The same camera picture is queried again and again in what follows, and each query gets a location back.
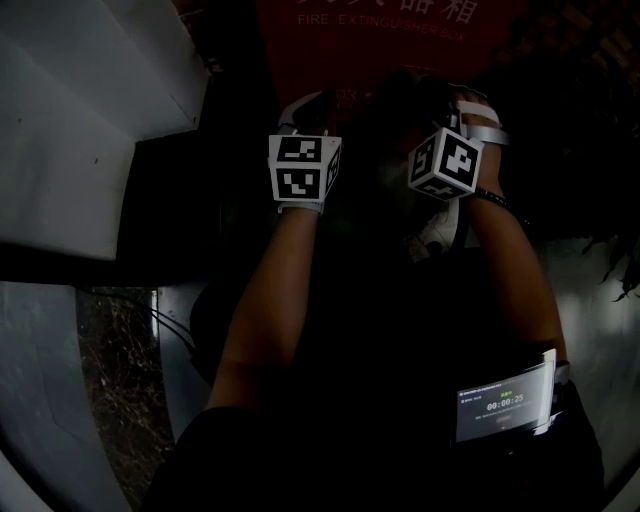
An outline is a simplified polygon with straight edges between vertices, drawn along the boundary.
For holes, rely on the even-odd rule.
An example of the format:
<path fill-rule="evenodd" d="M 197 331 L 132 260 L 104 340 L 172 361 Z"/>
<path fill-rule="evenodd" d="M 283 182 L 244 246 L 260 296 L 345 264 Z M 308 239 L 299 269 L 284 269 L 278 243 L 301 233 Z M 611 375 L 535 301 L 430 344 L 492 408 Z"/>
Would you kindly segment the person's right hand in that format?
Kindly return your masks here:
<path fill-rule="evenodd" d="M 452 96 L 456 102 L 466 101 L 469 103 L 477 103 L 489 107 L 489 103 L 482 97 L 477 96 L 472 91 L 454 89 Z M 461 117 L 463 124 L 467 126 L 486 126 L 490 128 L 499 128 L 499 124 L 483 115 L 474 113 L 463 113 Z M 499 174 L 501 167 L 502 149 L 498 145 L 486 143 L 483 149 L 482 161 L 478 176 L 477 185 L 496 195 L 503 196 L 503 190 L 500 186 Z"/>

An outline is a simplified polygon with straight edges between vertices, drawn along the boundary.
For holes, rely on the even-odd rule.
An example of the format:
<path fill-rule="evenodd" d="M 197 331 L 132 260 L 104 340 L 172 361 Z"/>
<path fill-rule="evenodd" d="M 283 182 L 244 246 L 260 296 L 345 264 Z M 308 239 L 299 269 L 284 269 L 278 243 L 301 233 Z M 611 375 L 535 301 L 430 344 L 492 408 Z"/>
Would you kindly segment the person's black clothing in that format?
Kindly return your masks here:
<path fill-rule="evenodd" d="M 520 370 L 478 249 L 313 307 L 270 412 L 212 408 L 186 428 L 140 512 L 600 512 L 602 452 L 558 361 L 542 434 L 452 442 L 454 395 Z"/>

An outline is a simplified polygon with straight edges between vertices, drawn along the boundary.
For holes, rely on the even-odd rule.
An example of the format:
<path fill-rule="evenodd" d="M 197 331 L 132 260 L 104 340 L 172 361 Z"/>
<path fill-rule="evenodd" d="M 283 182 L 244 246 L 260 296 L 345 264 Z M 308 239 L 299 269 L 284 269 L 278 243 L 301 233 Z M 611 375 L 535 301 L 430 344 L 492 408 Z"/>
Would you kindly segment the black smartphone with lit screen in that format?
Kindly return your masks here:
<path fill-rule="evenodd" d="M 560 385 L 558 354 L 550 349 L 536 362 L 498 380 L 456 391 L 452 442 L 546 432 L 555 418 L 552 410 Z"/>

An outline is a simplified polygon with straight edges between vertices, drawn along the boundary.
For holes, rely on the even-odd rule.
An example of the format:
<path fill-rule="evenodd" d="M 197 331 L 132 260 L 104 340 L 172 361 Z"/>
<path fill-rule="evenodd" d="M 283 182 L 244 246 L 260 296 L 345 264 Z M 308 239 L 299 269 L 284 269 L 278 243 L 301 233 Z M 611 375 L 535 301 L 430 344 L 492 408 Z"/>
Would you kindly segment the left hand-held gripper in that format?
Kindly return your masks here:
<path fill-rule="evenodd" d="M 335 182 L 343 140 L 335 134 L 335 92 L 317 91 L 281 113 L 269 137 L 273 198 L 280 202 L 322 203 Z"/>

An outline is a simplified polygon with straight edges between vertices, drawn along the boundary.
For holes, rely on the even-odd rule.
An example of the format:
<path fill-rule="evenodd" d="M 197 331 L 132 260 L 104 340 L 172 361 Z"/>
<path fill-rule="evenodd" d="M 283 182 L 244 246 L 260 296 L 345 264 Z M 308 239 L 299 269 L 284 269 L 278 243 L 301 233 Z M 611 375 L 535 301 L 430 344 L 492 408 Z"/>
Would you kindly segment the red fire extinguisher cabinet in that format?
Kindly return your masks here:
<path fill-rule="evenodd" d="M 328 132 L 406 154 L 433 126 L 424 76 L 469 84 L 530 0 L 256 0 L 276 97 L 329 90 Z"/>

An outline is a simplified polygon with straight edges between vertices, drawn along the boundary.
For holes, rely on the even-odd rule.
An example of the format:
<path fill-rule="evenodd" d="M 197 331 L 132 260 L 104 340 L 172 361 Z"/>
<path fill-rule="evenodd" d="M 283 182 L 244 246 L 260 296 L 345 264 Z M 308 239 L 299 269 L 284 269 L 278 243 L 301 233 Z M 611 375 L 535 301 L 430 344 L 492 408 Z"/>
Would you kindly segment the person's right forearm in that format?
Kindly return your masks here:
<path fill-rule="evenodd" d="M 568 360 L 559 310 L 525 230 L 507 201 L 480 188 L 465 200 L 473 231 L 488 260 L 501 312 L 520 342 L 557 351 Z"/>

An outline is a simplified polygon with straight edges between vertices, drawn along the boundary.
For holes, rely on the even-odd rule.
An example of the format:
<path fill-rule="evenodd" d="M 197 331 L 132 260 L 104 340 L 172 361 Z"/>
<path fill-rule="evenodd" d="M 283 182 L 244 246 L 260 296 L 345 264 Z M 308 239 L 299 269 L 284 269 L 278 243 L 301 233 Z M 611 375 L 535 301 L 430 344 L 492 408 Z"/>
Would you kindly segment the person's white shoe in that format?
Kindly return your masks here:
<path fill-rule="evenodd" d="M 405 237 L 403 243 L 412 261 L 417 263 L 449 252 L 456 239 L 459 215 L 458 200 L 444 203 L 416 234 Z"/>

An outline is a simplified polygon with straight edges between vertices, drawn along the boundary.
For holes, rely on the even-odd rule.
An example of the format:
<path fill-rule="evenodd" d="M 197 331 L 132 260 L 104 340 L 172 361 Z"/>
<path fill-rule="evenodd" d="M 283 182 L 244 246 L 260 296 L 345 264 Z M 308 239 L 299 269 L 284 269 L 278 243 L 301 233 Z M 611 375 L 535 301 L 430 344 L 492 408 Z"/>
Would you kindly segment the green potted plant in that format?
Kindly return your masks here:
<path fill-rule="evenodd" d="M 535 239 L 612 242 L 604 276 L 640 299 L 640 91 L 611 59 L 549 52 L 473 84 L 510 136 L 500 183 Z"/>

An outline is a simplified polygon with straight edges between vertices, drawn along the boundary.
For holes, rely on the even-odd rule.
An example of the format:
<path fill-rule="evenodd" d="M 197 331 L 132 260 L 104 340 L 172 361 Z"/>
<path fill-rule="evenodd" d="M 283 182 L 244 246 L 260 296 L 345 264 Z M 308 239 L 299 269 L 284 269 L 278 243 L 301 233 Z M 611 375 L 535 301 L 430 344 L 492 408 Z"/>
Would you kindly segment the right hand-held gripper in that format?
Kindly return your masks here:
<path fill-rule="evenodd" d="M 483 149 L 483 142 L 462 134 L 453 114 L 409 153 L 409 188 L 445 202 L 473 194 Z"/>

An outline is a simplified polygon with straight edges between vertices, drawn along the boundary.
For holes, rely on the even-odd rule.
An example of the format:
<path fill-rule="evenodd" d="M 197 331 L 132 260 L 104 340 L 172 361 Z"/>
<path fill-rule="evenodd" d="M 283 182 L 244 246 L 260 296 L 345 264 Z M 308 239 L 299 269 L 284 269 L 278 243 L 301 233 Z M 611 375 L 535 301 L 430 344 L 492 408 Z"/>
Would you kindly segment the person's left forearm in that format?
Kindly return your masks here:
<path fill-rule="evenodd" d="M 304 328 L 319 214 L 286 208 L 234 311 L 207 403 L 264 411 L 281 397 Z"/>

